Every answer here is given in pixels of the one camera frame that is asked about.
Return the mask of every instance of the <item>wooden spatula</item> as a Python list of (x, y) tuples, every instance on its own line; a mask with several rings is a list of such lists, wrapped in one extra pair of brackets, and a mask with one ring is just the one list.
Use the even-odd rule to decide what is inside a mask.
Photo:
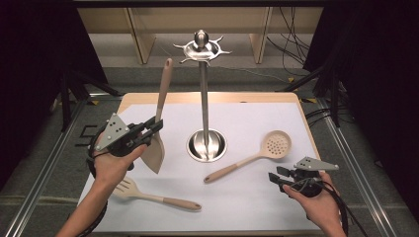
[(175, 205), (189, 210), (200, 210), (202, 208), (198, 203), (189, 200), (144, 194), (139, 191), (135, 181), (129, 177), (125, 177), (117, 185), (113, 194), (120, 198), (139, 198), (153, 200), (157, 202)]
[[(164, 102), (166, 100), (167, 91), (169, 90), (170, 81), (172, 80), (173, 60), (167, 58), (164, 64), (163, 73), (161, 75), (160, 91), (157, 102), (156, 122), (160, 121), (163, 112)], [(157, 131), (151, 138), (151, 144), (141, 154), (141, 159), (154, 173), (158, 174), (164, 159), (164, 144)]]

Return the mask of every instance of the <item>white tabletop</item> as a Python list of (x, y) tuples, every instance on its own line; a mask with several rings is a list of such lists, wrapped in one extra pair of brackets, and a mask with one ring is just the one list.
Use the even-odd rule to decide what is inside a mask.
[[(155, 104), (132, 105), (120, 117), (125, 123), (139, 123), (155, 115)], [(271, 183), (268, 173), (277, 166), (293, 169), (305, 156), (317, 157), (312, 138), (297, 103), (214, 103), (209, 104), (209, 128), (227, 140), (224, 156), (212, 163), (191, 158), (187, 141), (203, 128), (201, 104), (166, 104), (160, 135), (166, 156), (159, 174), (141, 159), (127, 175), (146, 194), (188, 199), (199, 203), (200, 211), (142, 199), (111, 196), (108, 211), (95, 232), (136, 234), (296, 234), (318, 232), (306, 219), (301, 206)], [(205, 184), (206, 175), (259, 152), (265, 134), (282, 130), (292, 139), (285, 158), (259, 159), (239, 170)], [(93, 183), (89, 177), (81, 198)]]

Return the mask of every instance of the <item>slotted turner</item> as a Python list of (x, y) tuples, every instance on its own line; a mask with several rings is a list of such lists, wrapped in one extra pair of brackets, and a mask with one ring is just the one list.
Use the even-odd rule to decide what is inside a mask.
[(133, 179), (129, 177), (125, 177), (114, 189), (114, 195), (120, 198), (139, 198), (139, 199), (146, 199), (146, 200), (153, 200), (157, 202), (162, 202), (166, 204), (175, 205), (178, 207), (182, 207), (185, 209), (190, 210), (200, 210), (202, 207), (193, 201), (184, 200), (184, 199), (176, 199), (170, 197), (159, 197), (154, 195), (144, 194), (139, 191), (136, 183)]
[(252, 161), (255, 161), (259, 158), (268, 158), (268, 159), (281, 159), (285, 157), (291, 149), (291, 139), (283, 131), (274, 130), (266, 134), (262, 141), (262, 148), (259, 153), (248, 157), (242, 161), (239, 161), (235, 164), (227, 166), (223, 169), (213, 172), (212, 174), (204, 178), (205, 183), (213, 182), (232, 171), (249, 164)]

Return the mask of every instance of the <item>wire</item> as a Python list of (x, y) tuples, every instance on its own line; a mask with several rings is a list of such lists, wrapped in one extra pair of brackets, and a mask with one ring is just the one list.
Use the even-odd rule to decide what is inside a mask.
[(287, 28), (289, 30), (289, 35), (287, 37), (285, 37), (284, 35), (282, 35), (286, 39), (286, 44), (285, 44), (285, 46), (284, 46), (284, 48), (282, 50), (282, 52), (283, 52), (283, 66), (284, 66), (284, 69), (286, 69), (286, 71), (289, 72), (292, 75), (295, 75), (295, 76), (305, 76), (305, 75), (299, 75), (299, 74), (290, 72), (289, 70), (287, 70), (287, 68), (285, 66), (285, 52), (287, 51), (287, 45), (288, 45), (289, 41), (290, 42), (293, 42), (295, 44), (296, 52), (298, 54), (298, 56), (295, 56), (298, 59), (296, 59), (295, 57), (293, 57), (293, 59), (295, 59), (300, 64), (304, 64), (304, 62), (305, 62), (305, 53), (303, 52), (300, 44), (298, 43), (298, 41), (300, 39), (296, 36), (296, 34), (294, 32), (295, 31), (295, 26), (294, 26), (295, 8), (292, 7), (292, 21), (291, 21), (291, 25), (287, 21), (287, 18), (285, 17), (284, 12), (283, 12), (283, 9), (281, 7), (280, 7), (280, 11), (281, 11), (281, 14), (283, 16), (284, 21), (286, 22)]
[(312, 180), (312, 178), (307, 178), (307, 179), (300, 180), (300, 181), (295, 182), (292, 185), (290, 185), (290, 188), (295, 192), (301, 193), (305, 189), (305, 187), (307, 187), (307, 185), (309, 185), (311, 180)]
[(348, 217), (346, 215), (346, 211), (349, 212), (349, 214), (351, 215), (352, 219), (355, 221), (355, 223), (357, 224), (358, 228), (360, 228), (361, 232), (364, 234), (364, 236), (368, 237), (367, 232), (365, 231), (365, 229), (363, 228), (363, 226), (361, 225), (361, 223), (358, 221), (357, 217), (354, 215), (354, 213), (351, 211), (351, 209), (348, 207), (348, 205), (342, 200), (341, 197), (338, 196), (338, 194), (336, 193), (336, 190), (333, 188), (332, 185), (330, 185), (327, 182), (322, 182), (323, 184), (326, 184), (327, 186), (330, 187), (327, 188), (324, 185), (321, 185), (320, 183), (315, 183), (317, 186), (319, 186), (320, 188), (322, 188), (323, 190), (325, 190), (327, 193), (329, 193), (330, 195), (333, 196), (333, 198), (335, 199), (336, 203), (338, 204), (338, 207), (341, 211), (341, 215), (342, 215), (342, 227), (344, 228), (345, 234), (348, 236)]
[(109, 154), (109, 153), (111, 153), (111, 152), (110, 152), (110, 151), (106, 151), (106, 152), (104, 152), (104, 153), (100, 153), (100, 154), (94, 155), (92, 158), (93, 158), (93, 159), (96, 159), (98, 156), (105, 155), (105, 154)]
[[(341, 114), (338, 114), (338, 115), (349, 115), (348, 113), (341, 113)], [(320, 121), (320, 120), (322, 120), (322, 119), (326, 119), (326, 118), (328, 118), (328, 117), (331, 117), (332, 115), (331, 114), (327, 114), (327, 115), (324, 115), (324, 116), (322, 116), (321, 118), (318, 118), (318, 119), (316, 119), (316, 120), (314, 120), (314, 121), (311, 121), (309, 124), (308, 124), (308, 126), (309, 127), (312, 127), (312, 126), (314, 126), (318, 121)], [(340, 119), (340, 120), (342, 120), (342, 121), (344, 121), (344, 122), (348, 122), (348, 123), (355, 123), (354, 121), (349, 121), (349, 120), (345, 120), (345, 119), (342, 119), (342, 118), (340, 118), (340, 117), (338, 117), (338, 119)]]
[(310, 119), (310, 118), (312, 118), (312, 117), (314, 117), (314, 116), (317, 116), (317, 115), (319, 115), (319, 114), (323, 114), (323, 113), (326, 113), (326, 112), (329, 112), (329, 111), (330, 111), (330, 109), (329, 109), (329, 108), (326, 108), (326, 109), (320, 109), (320, 110), (317, 110), (317, 111), (313, 111), (313, 112), (310, 112), (310, 113), (306, 114), (306, 115), (305, 115), (305, 118), (306, 118), (306, 119)]
[[(283, 37), (284, 39), (287, 39), (287, 37), (286, 37), (286, 36), (284, 36), (284, 34), (282, 34), (282, 33), (280, 33), (280, 36), (281, 36), (281, 37)], [(306, 44), (306, 43), (305, 43), (305, 42), (303, 42), (301, 39), (299, 39), (299, 37), (298, 37), (297, 35), (295, 35), (295, 37), (298, 39), (298, 41), (299, 41), (300, 43), (302, 43), (301, 47), (303, 47), (303, 48), (305, 48), (305, 49), (309, 50), (309, 45), (308, 45), (308, 44)], [(298, 44), (298, 42), (297, 42), (297, 41), (292, 41), (292, 40), (290, 40), (290, 42), (292, 42), (292, 43), (294, 43), (294, 44)]]
[(282, 53), (286, 53), (288, 56), (292, 57), (295, 61), (299, 62), (301, 65), (303, 65), (303, 61), (298, 58), (297, 55), (293, 54), (292, 52), (285, 50), (284, 48), (280, 47), (279, 45), (277, 45), (276, 43), (274, 43), (269, 37), (267, 37), (267, 40), (279, 51), (281, 51)]

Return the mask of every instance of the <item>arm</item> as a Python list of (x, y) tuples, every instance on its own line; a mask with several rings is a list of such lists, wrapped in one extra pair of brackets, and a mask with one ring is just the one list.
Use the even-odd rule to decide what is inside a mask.
[(83, 198), (56, 237), (76, 236), (95, 221), (117, 184), (123, 180), (128, 166), (146, 149), (146, 145), (135, 148), (125, 157), (110, 153), (95, 159), (96, 179), (89, 193)]
[[(320, 172), (320, 177), (324, 182), (333, 185), (328, 174)], [(290, 186), (283, 185), (283, 188), (291, 198), (301, 204), (308, 218), (320, 227), (326, 236), (346, 237), (340, 223), (339, 208), (332, 195), (323, 190), (316, 197), (306, 197), (293, 191)]]

